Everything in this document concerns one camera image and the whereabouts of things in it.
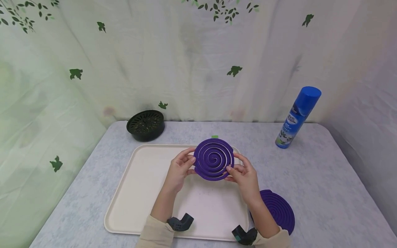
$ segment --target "child's hand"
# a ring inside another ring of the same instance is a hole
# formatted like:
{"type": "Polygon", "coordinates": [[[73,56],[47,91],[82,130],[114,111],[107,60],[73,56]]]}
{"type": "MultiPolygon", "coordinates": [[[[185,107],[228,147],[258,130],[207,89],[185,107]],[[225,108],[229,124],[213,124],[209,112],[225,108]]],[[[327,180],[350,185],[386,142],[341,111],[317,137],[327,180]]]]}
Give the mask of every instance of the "child's hand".
{"type": "Polygon", "coordinates": [[[234,168],[227,166],[226,170],[232,177],[226,177],[225,180],[239,185],[241,196],[248,206],[263,202],[260,197],[256,170],[251,165],[251,162],[239,153],[233,153],[233,155],[235,158],[240,159],[244,166],[239,164],[235,164],[234,168]]]}
{"type": "Polygon", "coordinates": [[[196,158],[189,155],[189,153],[194,152],[195,149],[195,147],[190,147],[180,152],[173,160],[171,160],[170,168],[168,169],[162,190],[178,193],[182,189],[185,177],[191,174],[196,174],[193,169],[190,169],[196,161],[196,158]]]}

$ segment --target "stack of mosquito coils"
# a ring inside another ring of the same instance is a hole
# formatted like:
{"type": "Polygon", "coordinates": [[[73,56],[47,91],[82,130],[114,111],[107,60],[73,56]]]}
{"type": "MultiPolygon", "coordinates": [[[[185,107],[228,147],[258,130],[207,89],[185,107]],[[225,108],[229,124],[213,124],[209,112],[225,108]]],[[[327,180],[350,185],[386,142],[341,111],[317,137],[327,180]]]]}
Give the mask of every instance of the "stack of mosquito coils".
{"type": "Polygon", "coordinates": [[[288,202],[269,189],[261,190],[260,196],[277,225],[281,226],[282,229],[287,230],[289,235],[291,235],[295,227],[295,215],[288,202]]]}
{"type": "Polygon", "coordinates": [[[222,180],[229,175],[226,166],[234,166],[233,148],[218,138],[201,142],[194,153],[195,171],[202,178],[210,181],[222,180]]]}

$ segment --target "blue cap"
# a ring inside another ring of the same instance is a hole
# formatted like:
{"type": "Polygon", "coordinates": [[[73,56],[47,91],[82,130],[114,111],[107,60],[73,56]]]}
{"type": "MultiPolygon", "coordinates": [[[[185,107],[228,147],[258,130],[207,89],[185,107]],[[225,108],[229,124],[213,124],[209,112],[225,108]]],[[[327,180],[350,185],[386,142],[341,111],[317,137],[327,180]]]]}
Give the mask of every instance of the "blue cap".
{"type": "Polygon", "coordinates": [[[301,111],[301,113],[305,116],[309,114],[310,111],[316,105],[318,99],[321,96],[321,91],[316,87],[306,86],[301,89],[298,97],[295,100],[295,105],[301,111]]]}

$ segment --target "gray tablecloth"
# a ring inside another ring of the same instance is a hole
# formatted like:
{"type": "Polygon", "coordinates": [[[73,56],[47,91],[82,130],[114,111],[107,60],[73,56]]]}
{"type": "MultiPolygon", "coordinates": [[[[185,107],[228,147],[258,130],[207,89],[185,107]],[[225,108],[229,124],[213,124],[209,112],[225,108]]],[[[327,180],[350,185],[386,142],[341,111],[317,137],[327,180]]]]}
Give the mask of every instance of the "gray tablecloth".
{"type": "MultiPolygon", "coordinates": [[[[104,217],[135,148],[126,121],[111,125],[31,248],[133,248],[136,235],[108,233],[104,217]]],[[[258,171],[261,189],[284,197],[295,213],[293,247],[397,247],[397,238],[327,129],[304,124],[288,149],[280,123],[167,122],[152,144],[198,144],[219,135],[258,171]]],[[[233,248],[233,242],[176,238],[176,248],[233,248]]]]}

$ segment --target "green leaf pattern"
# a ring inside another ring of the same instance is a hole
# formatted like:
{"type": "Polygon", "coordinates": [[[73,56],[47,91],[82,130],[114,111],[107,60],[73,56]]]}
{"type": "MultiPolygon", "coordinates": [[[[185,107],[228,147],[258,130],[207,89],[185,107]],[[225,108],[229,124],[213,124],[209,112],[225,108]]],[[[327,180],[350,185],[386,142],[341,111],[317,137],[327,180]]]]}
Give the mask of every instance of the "green leaf pattern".
{"type": "Polygon", "coordinates": [[[54,169],[54,172],[59,171],[59,169],[63,165],[63,163],[61,161],[59,161],[58,156],[55,157],[55,161],[50,161],[50,163],[52,164],[52,168],[54,169]]]}
{"type": "Polygon", "coordinates": [[[160,103],[158,104],[158,106],[159,106],[160,108],[166,110],[166,109],[167,109],[167,106],[168,106],[168,103],[162,103],[162,102],[160,101],[160,103]]]}
{"type": "Polygon", "coordinates": [[[70,69],[70,79],[74,79],[77,77],[78,79],[81,80],[81,74],[83,73],[83,70],[80,69],[70,69]]]}
{"type": "MultiPolygon", "coordinates": [[[[59,0],[51,0],[52,6],[58,5],[59,0]]],[[[4,18],[0,18],[0,24],[3,23],[8,25],[9,22],[12,25],[19,24],[19,27],[25,32],[28,33],[28,30],[34,32],[33,24],[35,23],[34,20],[30,19],[26,16],[25,8],[37,8],[38,15],[40,18],[44,18],[46,21],[48,19],[55,19],[52,17],[51,13],[48,13],[48,7],[40,2],[34,2],[31,0],[25,1],[24,3],[14,4],[12,0],[9,1],[1,1],[0,0],[0,15],[4,15],[5,12],[8,12],[11,15],[12,20],[5,20],[4,18]]]]}
{"type": "MultiPolygon", "coordinates": [[[[220,18],[222,16],[222,20],[225,21],[225,23],[230,23],[232,24],[232,20],[239,15],[240,13],[237,11],[237,5],[240,3],[240,0],[235,0],[235,4],[233,5],[233,0],[215,0],[215,3],[212,3],[212,1],[207,0],[203,1],[200,0],[182,0],[183,2],[192,2],[193,4],[196,4],[197,8],[199,10],[204,9],[206,11],[214,11],[214,21],[220,18]]],[[[254,3],[254,0],[249,0],[249,3],[246,7],[248,10],[248,13],[251,13],[252,10],[255,10],[256,12],[259,12],[259,5],[254,3]]]]}
{"type": "Polygon", "coordinates": [[[106,33],[105,24],[103,22],[97,21],[99,31],[104,31],[106,33]]]}
{"type": "Polygon", "coordinates": [[[306,27],[307,27],[307,25],[309,25],[309,23],[313,17],[314,17],[314,15],[307,15],[305,21],[302,23],[302,26],[306,25],[306,27]]]}
{"type": "Polygon", "coordinates": [[[227,73],[227,75],[231,75],[233,74],[233,77],[235,77],[237,75],[237,73],[239,73],[239,71],[241,71],[243,68],[239,67],[239,66],[232,66],[230,71],[227,73]]]}

